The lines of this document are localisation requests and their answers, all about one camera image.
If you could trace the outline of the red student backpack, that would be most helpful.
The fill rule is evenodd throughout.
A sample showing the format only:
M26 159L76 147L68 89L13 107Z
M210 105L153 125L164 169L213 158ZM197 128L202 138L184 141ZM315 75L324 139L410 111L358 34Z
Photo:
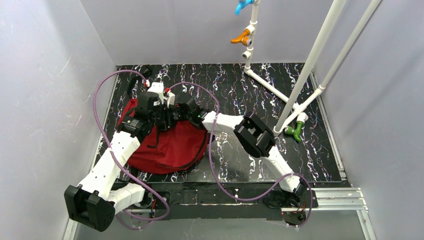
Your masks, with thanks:
M137 98L129 100L117 126L127 111L136 104ZM178 122L174 128L165 131L157 130L154 126L127 164L150 174L183 171L204 156L209 137L207 130L197 129L188 121Z

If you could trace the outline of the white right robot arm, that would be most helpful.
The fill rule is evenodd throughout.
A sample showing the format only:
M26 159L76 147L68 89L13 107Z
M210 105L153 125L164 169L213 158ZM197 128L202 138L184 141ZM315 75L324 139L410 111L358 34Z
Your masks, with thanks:
M262 160L276 177L287 175L278 184L288 193L300 195L308 185L304 179L294 174L284 160L271 129L254 112L244 115L228 115L200 107L190 95L164 97L162 103L167 119L172 124L188 121L194 127L212 134L233 133L247 154Z

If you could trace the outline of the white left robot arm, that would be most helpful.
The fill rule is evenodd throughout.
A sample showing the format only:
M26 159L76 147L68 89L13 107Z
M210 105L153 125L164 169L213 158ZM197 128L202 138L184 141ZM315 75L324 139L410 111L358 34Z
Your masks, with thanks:
M156 92L143 92L116 127L110 146L77 186L69 185L64 200L69 218L99 232L105 231L115 215L143 200L145 188L128 183L113 190L113 184L129 158L152 132L163 109Z

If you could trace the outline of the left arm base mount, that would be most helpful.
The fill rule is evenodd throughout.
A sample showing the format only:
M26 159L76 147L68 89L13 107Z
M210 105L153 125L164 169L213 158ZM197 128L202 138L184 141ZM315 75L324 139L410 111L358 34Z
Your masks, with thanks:
M161 216L158 216L155 213L152 216L152 218L148 219L147 224L139 227L140 230L152 225L152 223L154 223L154 222L167 220L167 217L170 214L170 206L169 206L168 202L164 199L164 197L161 196L157 191L151 189L150 186L146 186L145 190L144 190L143 199L140 202L141 207L142 208L150 207L150 212L152 213L155 210L157 201L159 201L160 203L163 204L166 212Z

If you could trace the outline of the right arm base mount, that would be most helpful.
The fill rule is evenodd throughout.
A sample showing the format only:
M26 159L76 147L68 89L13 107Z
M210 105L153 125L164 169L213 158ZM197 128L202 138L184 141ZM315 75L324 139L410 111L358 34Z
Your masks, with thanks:
M282 219L286 225L300 227L308 218L310 208L318 208L318 197L314 190L307 190L302 196L296 198L294 193L272 190L263 201L270 209L281 209Z

